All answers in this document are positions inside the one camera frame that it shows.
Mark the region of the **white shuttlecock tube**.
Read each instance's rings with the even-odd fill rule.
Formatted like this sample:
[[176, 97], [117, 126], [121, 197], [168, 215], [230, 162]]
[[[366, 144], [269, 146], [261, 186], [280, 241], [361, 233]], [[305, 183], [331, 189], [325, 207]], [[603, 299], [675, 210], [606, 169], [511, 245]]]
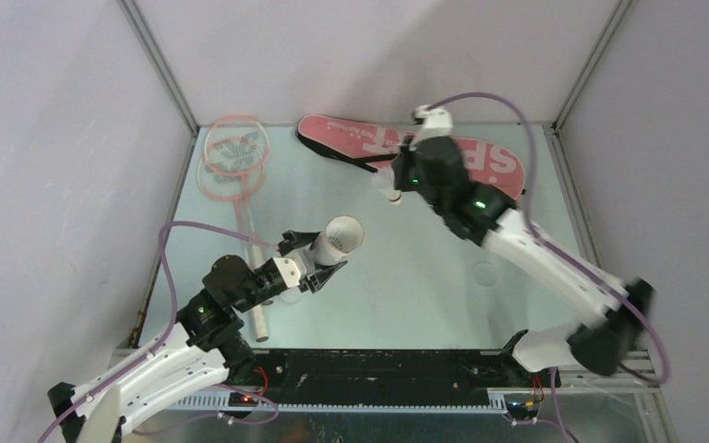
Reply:
[[[306, 249], [316, 267], [330, 266], [347, 260], [363, 244], [364, 238], [362, 224], [354, 217], [342, 215], [331, 219], [319, 231], [316, 241]], [[305, 279], [297, 289], [301, 293], [305, 292]]]

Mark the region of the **white shuttlecock front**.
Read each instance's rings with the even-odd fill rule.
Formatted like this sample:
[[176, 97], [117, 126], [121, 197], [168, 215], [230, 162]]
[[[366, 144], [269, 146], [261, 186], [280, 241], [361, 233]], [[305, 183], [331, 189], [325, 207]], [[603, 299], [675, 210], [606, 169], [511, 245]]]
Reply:
[[372, 177], [372, 185], [391, 204], [401, 202], [402, 192], [395, 187], [395, 174], [391, 168], [378, 169]]

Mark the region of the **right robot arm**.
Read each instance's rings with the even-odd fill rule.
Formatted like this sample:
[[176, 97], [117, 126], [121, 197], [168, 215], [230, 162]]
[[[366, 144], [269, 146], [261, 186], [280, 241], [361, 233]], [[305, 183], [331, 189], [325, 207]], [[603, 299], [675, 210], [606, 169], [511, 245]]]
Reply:
[[655, 295], [647, 281], [619, 279], [542, 235], [510, 196], [470, 177], [449, 136], [405, 137], [391, 169], [397, 190], [419, 194], [456, 236], [507, 259], [576, 315], [568, 325], [515, 334], [499, 362], [506, 382], [522, 386], [552, 366], [580, 365], [605, 377], [623, 367]]

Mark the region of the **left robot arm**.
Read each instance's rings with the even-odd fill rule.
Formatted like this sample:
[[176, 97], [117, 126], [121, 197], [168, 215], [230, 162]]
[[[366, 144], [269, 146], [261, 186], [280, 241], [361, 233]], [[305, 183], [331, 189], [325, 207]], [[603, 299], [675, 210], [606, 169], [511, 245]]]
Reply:
[[86, 384], [49, 390], [64, 440], [118, 442], [200, 389], [248, 382], [255, 355], [240, 333], [241, 314], [293, 288], [319, 291], [363, 243], [363, 230], [347, 223], [339, 217], [322, 232], [288, 231], [278, 256], [258, 267], [237, 255], [217, 259], [162, 334]]

